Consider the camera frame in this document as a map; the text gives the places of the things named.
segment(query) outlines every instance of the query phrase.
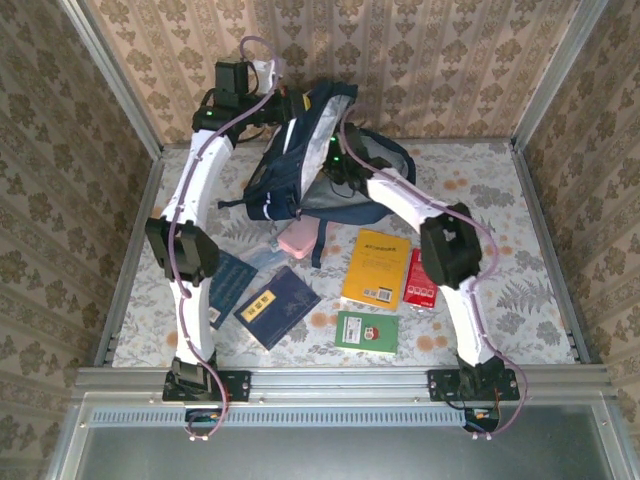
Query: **wallpaper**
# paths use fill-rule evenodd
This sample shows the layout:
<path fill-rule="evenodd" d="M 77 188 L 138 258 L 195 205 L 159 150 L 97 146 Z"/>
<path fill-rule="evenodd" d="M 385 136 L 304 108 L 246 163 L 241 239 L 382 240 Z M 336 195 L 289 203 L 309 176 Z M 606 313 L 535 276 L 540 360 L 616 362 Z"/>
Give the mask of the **wallpaper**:
<path fill-rule="evenodd" d="M 56 1 L 0 2 L 0 479 L 46 468 L 150 159 Z"/>
<path fill-rule="evenodd" d="M 526 150 L 640 450 L 640 2 L 609 2 Z"/>
<path fill-rule="evenodd" d="M 185 142 L 216 59 L 260 35 L 285 83 L 360 86 L 395 137 L 508 137 L 567 28 L 567 0 L 86 0 L 164 143 Z M 267 59 L 259 47 L 258 58 Z"/>

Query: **barcode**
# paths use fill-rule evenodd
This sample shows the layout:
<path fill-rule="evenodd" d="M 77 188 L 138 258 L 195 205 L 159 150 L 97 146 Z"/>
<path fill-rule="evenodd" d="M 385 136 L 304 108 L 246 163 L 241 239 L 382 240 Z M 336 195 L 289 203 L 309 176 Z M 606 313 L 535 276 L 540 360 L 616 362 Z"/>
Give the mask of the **barcode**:
<path fill-rule="evenodd" d="M 362 327 L 362 318 L 346 317 L 344 321 L 344 329 L 342 331 L 343 343 L 360 343 L 360 330 Z"/>
<path fill-rule="evenodd" d="M 389 290 L 388 288 L 378 289 L 378 300 L 385 303 L 391 303 L 391 297 L 393 296 L 393 290 Z"/>

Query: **blue book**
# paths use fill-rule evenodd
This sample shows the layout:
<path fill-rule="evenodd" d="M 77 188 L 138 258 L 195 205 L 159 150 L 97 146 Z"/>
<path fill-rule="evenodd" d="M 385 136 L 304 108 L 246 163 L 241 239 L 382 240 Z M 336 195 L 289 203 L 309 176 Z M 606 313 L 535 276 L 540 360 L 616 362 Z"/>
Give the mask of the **blue book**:
<path fill-rule="evenodd" d="M 278 273 L 234 315 L 267 350 L 271 350 L 320 301 L 289 267 Z"/>
<path fill-rule="evenodd" d="M 220 328 L 257 273 L 258 270 L 251 265 L 220 250 L 220 264 L 209 287 L 209 307 L 213 309 L 211 320 L 213 328 Z"/>

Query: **red book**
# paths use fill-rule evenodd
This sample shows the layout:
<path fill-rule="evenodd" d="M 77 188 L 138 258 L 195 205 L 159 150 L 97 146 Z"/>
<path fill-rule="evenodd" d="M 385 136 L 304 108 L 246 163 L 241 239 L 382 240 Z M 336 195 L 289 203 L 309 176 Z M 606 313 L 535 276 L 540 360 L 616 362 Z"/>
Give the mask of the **red book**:
<path fill-rule="evenodd" d="M 422 252 L 419 248 L 414 248 L 411 253 L 411 264 L 402 299 L 412 305 L 433 308 L 436 304 L 437 294 L 438 286 L 427 277 L 422 268 Z"/>

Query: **pink pencil case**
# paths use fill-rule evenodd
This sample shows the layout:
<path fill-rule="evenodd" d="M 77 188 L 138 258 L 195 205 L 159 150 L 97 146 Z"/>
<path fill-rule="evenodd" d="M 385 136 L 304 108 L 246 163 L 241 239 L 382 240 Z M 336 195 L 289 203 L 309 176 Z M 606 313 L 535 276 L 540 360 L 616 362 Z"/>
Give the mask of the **pink pencil case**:
<path fill-rule="evenodd" d="M 278 245 L 282 250 L 300 260 L 313 250 L 318 239 L 319 225 L 319 219 L 302 215 L 300 220 L 291 222 L 291 225 L 278 235 Z M 327 225 L 327 235 L 333 229 L 333 225 L 333 222 Z"/>

